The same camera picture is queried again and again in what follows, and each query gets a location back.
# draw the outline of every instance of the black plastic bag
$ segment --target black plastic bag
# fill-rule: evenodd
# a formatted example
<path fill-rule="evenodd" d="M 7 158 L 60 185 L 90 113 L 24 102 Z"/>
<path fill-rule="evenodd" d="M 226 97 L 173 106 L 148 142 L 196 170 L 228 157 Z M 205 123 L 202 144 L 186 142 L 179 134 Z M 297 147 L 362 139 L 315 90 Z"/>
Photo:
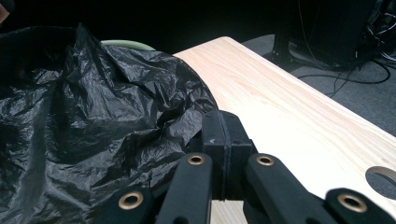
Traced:
<path fill-rule="evenodd" d="M 0 222 L 90 223 L 111 194 L 171 180 L 205 112 L 199 76 L 77 29 L 0 35 Z"/>

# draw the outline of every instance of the wooden table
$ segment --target wooden table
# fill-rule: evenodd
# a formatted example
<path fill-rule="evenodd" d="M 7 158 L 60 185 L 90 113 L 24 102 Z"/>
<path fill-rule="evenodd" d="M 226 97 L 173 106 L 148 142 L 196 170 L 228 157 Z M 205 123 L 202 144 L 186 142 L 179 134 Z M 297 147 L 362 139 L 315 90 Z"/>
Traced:
<path fill-rule="evenodd" d="M 257 149 L 281 159 L 308 191 L 324 198 L 329 189 L 354 189 L 396 217 L 396 201 L 365 178 L 380 166 L 396 181 L 395 137 L 230 37 L 175 56 L 199 74 L 219 109 L 241 119 Z M 242 202 L 213 202 L 211 217 L 246 223 Z"/>

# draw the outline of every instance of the wood grain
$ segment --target wood grain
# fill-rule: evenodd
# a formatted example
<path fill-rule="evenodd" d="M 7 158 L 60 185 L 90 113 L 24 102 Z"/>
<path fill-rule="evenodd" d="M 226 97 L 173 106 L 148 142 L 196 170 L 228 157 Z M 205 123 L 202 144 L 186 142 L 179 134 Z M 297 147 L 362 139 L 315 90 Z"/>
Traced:
<path fill-rule="evenodd" d="M 365 179 L 373 166 L 396 170 L 396 138 L 230 37 L 175 54 L 238 116 L 260 152 L 281 159 L 311 192 L 354 189 L 396 217 L 396 202 Z M 241 202 L 213 202 L 212 223 L 246 223 Z"/>

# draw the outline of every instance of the plastic bag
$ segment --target plastic bag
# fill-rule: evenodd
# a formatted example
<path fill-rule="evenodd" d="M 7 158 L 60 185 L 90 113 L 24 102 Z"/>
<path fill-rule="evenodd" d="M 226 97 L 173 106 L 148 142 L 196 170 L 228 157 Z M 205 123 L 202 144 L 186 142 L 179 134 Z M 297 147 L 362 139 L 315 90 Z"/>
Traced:
<path fill-rule="evenodd" d="M 77 29 L 0 35 L 1 223 L 90 223 L 111 194 L 172 178 L 205 112 L 199 76 Z"/>

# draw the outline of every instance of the robotic hand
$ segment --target robotic hand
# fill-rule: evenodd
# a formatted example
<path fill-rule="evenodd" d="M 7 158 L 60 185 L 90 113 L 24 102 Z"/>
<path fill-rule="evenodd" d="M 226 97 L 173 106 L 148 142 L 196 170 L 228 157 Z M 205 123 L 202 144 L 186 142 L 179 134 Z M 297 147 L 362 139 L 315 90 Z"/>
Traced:
<path fill-rule="evenodd" d="M 0 0 L 0 25 L 14 11 L 14 0 Z"/>

